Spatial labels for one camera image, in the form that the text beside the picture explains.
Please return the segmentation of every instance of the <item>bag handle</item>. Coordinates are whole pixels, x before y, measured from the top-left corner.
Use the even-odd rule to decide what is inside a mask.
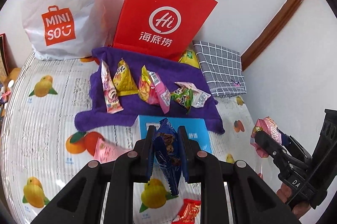
[[[58,6],[49,6],[48,7],[48,11],[51,12],[51,9],[52,8],[55,8],[56,10],[59,10],[59,7]]]

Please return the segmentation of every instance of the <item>finger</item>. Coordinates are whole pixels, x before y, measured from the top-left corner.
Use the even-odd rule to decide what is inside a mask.
[[[281,189],[277,190],[276,195],[282,200],[283,203],[286,203],[288,198],[284,195]]]
[[[292,190],[287,185],[285,185],[284,183],[282,183],[282,185],[281,185],[281,191],[284,193],[284,195],[287,198],[289,198],[292,194]]]
[[[299,219],[300,217],[305,215],[310,209],[311,206],[309,205],[309,203],[303,201],[293,208],[293,213],[294,215],[296,215],[297,219]]]

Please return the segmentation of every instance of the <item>blue wrapper held by gripper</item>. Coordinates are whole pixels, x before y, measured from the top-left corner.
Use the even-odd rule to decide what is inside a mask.
[[[167,118],[161,120],[160,127],[152,138],[158,165],[170,186],[171,195],[179,194],[181,176],[178,134]]]

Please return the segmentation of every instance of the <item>gray checkered cloth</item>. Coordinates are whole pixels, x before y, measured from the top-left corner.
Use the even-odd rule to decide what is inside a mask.
[[[193,46],[212,95],[233,97],[246,93],[239,52],[202,41],[193,41]]]

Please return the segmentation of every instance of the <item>purple cloth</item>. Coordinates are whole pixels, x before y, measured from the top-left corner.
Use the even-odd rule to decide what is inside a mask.
[[[191,82],[194,83],[198,89],[210,94],[209,87],[201,70],[187,64],[108,47],[94,49],[92,55],[99,60],[104,60],[108,64],[112,77],[117,71],[118,62],[123,58],[129,65],[131,74],[137,84],[141,68],[145,65],[147,70],[159,74],[161,80],[170,92],[179,88],[175,82]],[[119,97],[119,102],[124,110],[115,114],[108,114],[103,95],[101,65],[98,71],[91,75],[90,83],[91,88],[89,95],[92,99],[92,110],[80,112],[76,115],[75,127],[79,131],[89,131],[93,128],[107,125],[132,126],[138,115],[164,115],[160,106],[149,105],[141,100],[137,94]],[[205,120],[206,127],[209,131],[223,134],[225,130],[223,129],[218,110],[216,109],[216,103],[217,101],[211,96],[206,101],[204,107],[192,107],[190,112],[186,114],[187,110],[185,108],[171,101],[170,111],[165,116],[202,118]]]

